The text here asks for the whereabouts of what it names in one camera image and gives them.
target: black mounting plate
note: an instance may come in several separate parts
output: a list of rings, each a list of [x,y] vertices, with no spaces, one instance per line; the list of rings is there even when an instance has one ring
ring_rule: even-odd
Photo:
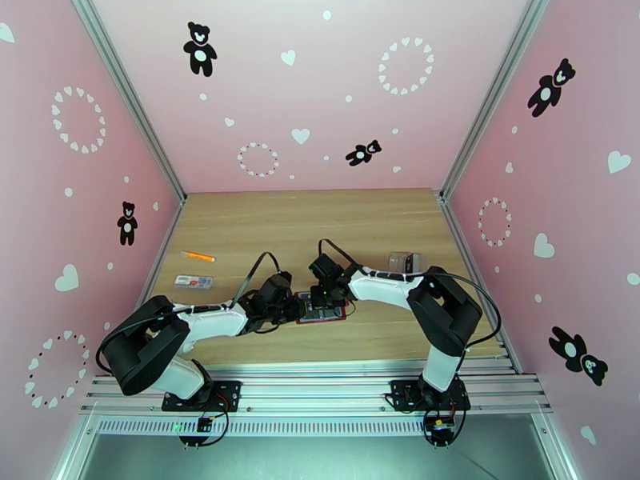
[[[418,385],[418,380],[392,380],[389,382],[391,393],[387,394],[388,399],[393,404],[394,410],[400,412],[416,410],[433,410],[427,407],[422,400],[422,392]],[[446,394],[442,395],[439,410],[451,410],[450,402],[453,401],[456,410],[469,410],[471,403],[469,395],[466,393],[462,380],[458,376],[451,381],[451,385]]]
[[[214,381],[211,389],[210,398],[212,400],[206,409],[202,408],[199,404],[189,404],[188,401],[180,399],[174,394],[165,394],[165,398],[162,401],[162,410],[167,412],[194,412],[205,410],[212,410],[220,412],[226,409],[226,412],[234,413],[238,411],[238,402],[240,400],[240,390],[242,388],[242,382],[234,380],[216,380]]]

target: pen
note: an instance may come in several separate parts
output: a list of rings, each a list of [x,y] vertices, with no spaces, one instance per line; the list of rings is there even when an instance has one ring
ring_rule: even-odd
[[[184,255],[185,257],[199,258],[202,261],[207,261],[207,262],[215,261],[215,257],[213,257],[212,255],[198,254],[196,252],[187,252],[186,250],[181,250],[180,254]]]

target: black teddy bear sticker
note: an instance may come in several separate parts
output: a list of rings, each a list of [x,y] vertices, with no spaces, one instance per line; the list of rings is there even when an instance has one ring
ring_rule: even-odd
[[[575,70],[567,58],[564,58],[560,63],[560,66],[556,69],[553,76],[546,74],[540,78],[540,88],[531,95],[529,103],[526,106],[529,108],[535,106],[531,115],[538,117],[542,115],[542,112],[551,104],[556,106],[560,100],[560,94],[562,93],[562,85],[567,83],[575,76]]]
[[[358,144],[355,147],[355,151],[349,152],[345,156],[345,159],[349,161],[350,166],[357,166],[361,162],[369,162],[371,160],[371,155],[380,152],[381,150],[382,148],[380,147],[380,144],[378,144],[378,141],[373,140],[368,146]]]
[[[188,41],[183,49],[185,53],[191,54],[191,71],[194,74],[199,74],[200,68],[202,68],[202,74],[211,76],[214,72],[211,60],[218,59],[218,55],[208,43],[210,30],[207,26],[195,24],[194,22],[189,22],[188,26],[191,33],[191,41]]]
[[[596,386],[601,386],[608,365],[603,360],[598,360],[593,355],[586,352],[585,341],[579,334],[573,338],[562,328],[554,326],[551,331],[558,338],[549,338],[551,349],[566,360],[565,367],[572,372],[582,372],[584,370]]]
[[[138,228],[138,221],[134,217],[135,204],[122,202],[122,216],[118,220],[120,227],[120,243],[130,246],[134,244],[134,232]]]

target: wooden tabletop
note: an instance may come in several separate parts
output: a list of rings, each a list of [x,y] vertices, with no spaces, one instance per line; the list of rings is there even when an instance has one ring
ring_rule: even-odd
[[[309,290],[317,284],[308,267],[318,256],[320,238],[330,238],[373,269],[386,270],[390,252],[408,251],[424,254],[429,265],[468,277],[431,190],[192,194],[152,294],[165,294],[180,304],[228,301],[265,250],[276,256],[282,270],[292,273],[293,291]],[[213,255],[216,261],[186,258],[181,250]],[[331,248],[323,250],[346,267]],[[259,288],[274,272],[266,258],[247,290]],[[176,288],[178,274],[213,276],[214,287],[210,291]],[[483,317],[474,338],[489,332]],[[271,334],[212,338],[199,342],[188,358],[213,365],[425,358],[428,352],[429,343],[413,313],[358,301],[357,310],[345,321],[289,323]],[[491,340],[476,346],[470,355],[500,353]]]

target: gray floor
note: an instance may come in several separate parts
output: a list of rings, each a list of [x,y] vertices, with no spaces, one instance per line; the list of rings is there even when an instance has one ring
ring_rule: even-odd
[[[423,438],[225,438],[184,451],[178,438],[103,435],[82,478],[414,480],[552,478],[530,417],[470,416],[449,450]]]

